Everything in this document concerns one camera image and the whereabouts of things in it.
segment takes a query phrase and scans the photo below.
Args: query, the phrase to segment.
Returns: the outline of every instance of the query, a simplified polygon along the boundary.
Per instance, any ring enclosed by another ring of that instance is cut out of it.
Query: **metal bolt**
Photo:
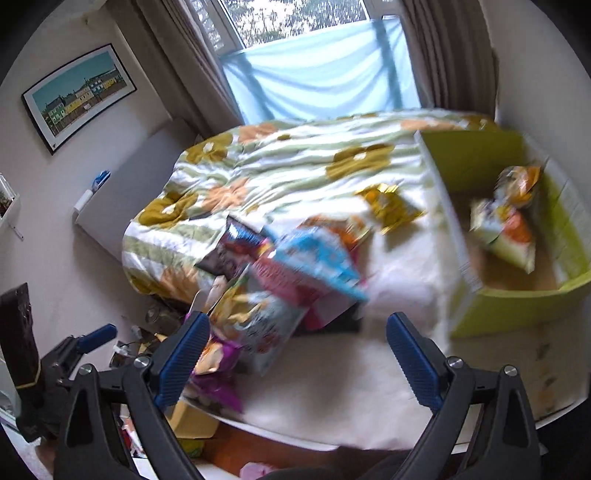
[[[503,372],[505,372],[505,375],[509,375],[510,377],[516,377],[517,373],[519,373],[516,367],[513,365],[505,365]]]
[[[150,364],[150,359],[147,356],[139,356],[134,360],[135,368],[145,368]]]
[[[91,364],[84,364],[78,369],[80,375],[88,375],[90,372],[92,372]]]
[[[452,368],[462,368],[464,366],[464,360],[457,356],[451,356],[447,359],[447,364]]]

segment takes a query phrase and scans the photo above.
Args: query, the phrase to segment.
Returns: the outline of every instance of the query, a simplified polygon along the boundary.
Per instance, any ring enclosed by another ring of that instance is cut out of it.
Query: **yellow snack packet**
[[[380,183],[355,194],[361,195],[369,203],[375,217],[382,222],[382,233],[388,233],[425,214],[399,194],[398,185]]]
[[[529,206],[534,198],[540,173],[540,167],[506,168],[496,182],[495,199],[502,203],[509,203],[515,208]]]

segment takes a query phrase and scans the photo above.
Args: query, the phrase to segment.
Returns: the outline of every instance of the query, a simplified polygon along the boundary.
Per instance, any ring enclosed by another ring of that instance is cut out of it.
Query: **wooden floor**
[[[340,470],[347,480],[353,480],[393,453],[400,456],[400,463],[408,454],[346,447],[332,452],[315,452],[264,439],[221,423],[214,438],[206,441],[203,458],[234,475],[238,475],[246,463],[259,462],[278,468],[332,466]]]

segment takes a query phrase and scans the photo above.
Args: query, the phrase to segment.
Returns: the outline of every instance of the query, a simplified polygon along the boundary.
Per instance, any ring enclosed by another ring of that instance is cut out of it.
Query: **snack bag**
[[[283,235],[253,268],[265,288],[296,305],[310,306],[332,290],[367,301],[349,253],[326,228],[299,227]]]
[[[501,172],[496,183],[495,199],[516,208],[531,205],[540,173],[540,167],[506,168]]]
[[[330,230],[340,238],[341,243],[349,252],[358,247],[367,238],[370,231],[361,217],[357,215],[314,215],[304,220],[300,224],[300,227],[302,226],[318,226]]]
[[[211,335],[203,349],[197,364],[193,368],[195,375],[214,372],[231,372],[240,357],[240,346]]]
[[[216,277],[228,280],[237,277],[244,267],[258,258],[270,242],[260,233],[232,216],[226,218],[226,230],[217,243],[196,267]]]
[[[183,395],[197,399],[206,406],[213,402],[242,413],[242,402],[236,394],[232,376],[228,372],[215,372],[207,375],[191,373]]]
[[[384,234],[425,214],[400,195],[398,185],[380,183],[355,194],[362,196],[369,203],[374,216],[382,222]]]
[[[497,257],[526,273],[535,268],[535,243],[522,214],[495,200],[472,203],[470,231]]]
[[[251,265],[244,269],[213,308],[210,322],[218,337],[242,347],[240,360],[248,371],[263,376],[307,308],[290,305],[266,291],[253,273]]]

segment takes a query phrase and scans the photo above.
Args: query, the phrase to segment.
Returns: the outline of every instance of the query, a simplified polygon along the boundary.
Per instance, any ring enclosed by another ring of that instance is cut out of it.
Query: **cardboard box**
[[[446,279],[452,337],[504,332],[563,317],[591,289],[591,216],[573,183],[531,138],[516,132],[418,132],[431,171],[434,234]],[[509,166],[543,168],[524,213],[536,239],[536,268],[526,275],[471,239],[472,198],[492,198]]]

